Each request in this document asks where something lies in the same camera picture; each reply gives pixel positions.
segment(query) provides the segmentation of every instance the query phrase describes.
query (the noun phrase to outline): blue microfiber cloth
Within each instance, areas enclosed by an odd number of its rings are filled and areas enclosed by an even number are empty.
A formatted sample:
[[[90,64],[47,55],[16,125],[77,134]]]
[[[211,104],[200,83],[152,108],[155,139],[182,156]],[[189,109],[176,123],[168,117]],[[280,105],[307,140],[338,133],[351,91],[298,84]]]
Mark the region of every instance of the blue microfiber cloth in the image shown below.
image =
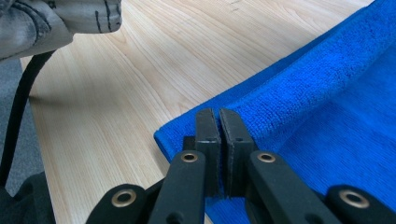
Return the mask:
[[[395,211],[395,96],[396,1],[377,0],[154,137],[170,161],[183,136],[195,135],[197,111],[226,107],[311,189],[348,184]],[[212,201],[206,212],[215,223],[248,223],[242,198]]]

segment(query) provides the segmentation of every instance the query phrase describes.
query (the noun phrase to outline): wood grain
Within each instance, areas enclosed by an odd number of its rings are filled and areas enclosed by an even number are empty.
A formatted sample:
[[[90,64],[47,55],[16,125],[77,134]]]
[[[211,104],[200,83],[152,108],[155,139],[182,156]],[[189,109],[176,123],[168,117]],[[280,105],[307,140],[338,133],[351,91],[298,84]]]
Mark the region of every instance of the wood grain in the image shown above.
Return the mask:
[[[123,1],[121,29],[76,35],[31,93],[57,222],[85,222],[119,184],[160,180],[158,128],[370,2]]]

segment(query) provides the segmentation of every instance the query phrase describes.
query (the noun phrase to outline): black cable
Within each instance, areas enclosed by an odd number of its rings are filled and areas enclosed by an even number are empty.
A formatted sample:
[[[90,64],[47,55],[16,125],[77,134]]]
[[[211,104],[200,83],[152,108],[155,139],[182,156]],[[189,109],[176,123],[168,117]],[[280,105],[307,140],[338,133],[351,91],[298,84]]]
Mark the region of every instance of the black cable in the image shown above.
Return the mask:
[[[33,56],[22,74],[8,119],[6,140],[0,164],[0,187],[5,187],[7,183],[9,171],[11,170],[12,161],[14,159],[18,135],[20,133],[23,112],[29,98],[30,90],[41,68],[54,51]]]

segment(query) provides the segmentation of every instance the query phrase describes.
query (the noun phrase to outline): gray floor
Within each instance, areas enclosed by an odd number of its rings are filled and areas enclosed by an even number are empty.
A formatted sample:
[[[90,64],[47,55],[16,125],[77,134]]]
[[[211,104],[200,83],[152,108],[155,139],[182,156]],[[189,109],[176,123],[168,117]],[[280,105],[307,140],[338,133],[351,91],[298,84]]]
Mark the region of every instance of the gray floor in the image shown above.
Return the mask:
[[[21,78],[21,63],[11,60],[0,63],[0,156],[3,154],[9,112]],[[6,189],[14,195],[26,177],[44,171],[32,111],[28,105],[23,115],[20,137]]]

